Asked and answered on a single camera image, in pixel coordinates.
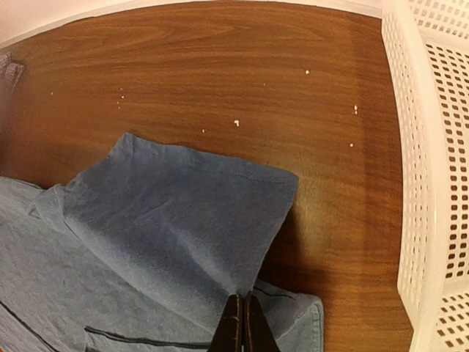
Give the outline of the blue checked shirt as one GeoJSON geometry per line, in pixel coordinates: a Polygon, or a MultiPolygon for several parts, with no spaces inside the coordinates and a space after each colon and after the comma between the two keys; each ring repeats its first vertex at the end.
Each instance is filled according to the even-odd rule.
{"type": "Polygon", "coordinates": [[[12,92],[25,69],[25,65],[13,60],[10,52],[1,54],[1,88],[12,92]]]}

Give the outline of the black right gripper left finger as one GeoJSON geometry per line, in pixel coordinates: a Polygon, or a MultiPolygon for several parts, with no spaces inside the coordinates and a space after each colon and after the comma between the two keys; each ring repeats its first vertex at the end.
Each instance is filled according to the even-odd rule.
{"type": "Polygon", "coordinates": [[[243,297],[228,297],[210,343],[210,352],[241,352],[243,346],[243,297]]]}

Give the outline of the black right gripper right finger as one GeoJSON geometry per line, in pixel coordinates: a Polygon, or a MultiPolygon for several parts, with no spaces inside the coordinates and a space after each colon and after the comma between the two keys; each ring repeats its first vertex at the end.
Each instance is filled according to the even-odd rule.
{"type": "Polygon", "coordinates": [[[244,298],[243,348],[247,352],[279,352],[259,299],[251,291],[244,298]]]}

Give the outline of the white plastic laundry basket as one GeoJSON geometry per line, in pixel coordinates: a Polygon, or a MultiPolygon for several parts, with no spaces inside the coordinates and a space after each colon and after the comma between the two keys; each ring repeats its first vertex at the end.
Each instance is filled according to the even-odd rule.
{"type": "Polygon", "coordinates": [[[468,349],[468,3],[384,1],[402,146],[397,289],[412,351],[468,349]]]}

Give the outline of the blue grey cloth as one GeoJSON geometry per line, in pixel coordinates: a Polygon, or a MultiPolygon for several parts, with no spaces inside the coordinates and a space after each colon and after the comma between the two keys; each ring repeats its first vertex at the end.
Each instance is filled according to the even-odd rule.
{"type": "Polygon", "coordinates": [[[130,133],[66,185],[3,177],[1,349],[206,351],[252,291],[280,351],[322,351],[321,300],[258,278],[297,187],[130,133]]]}

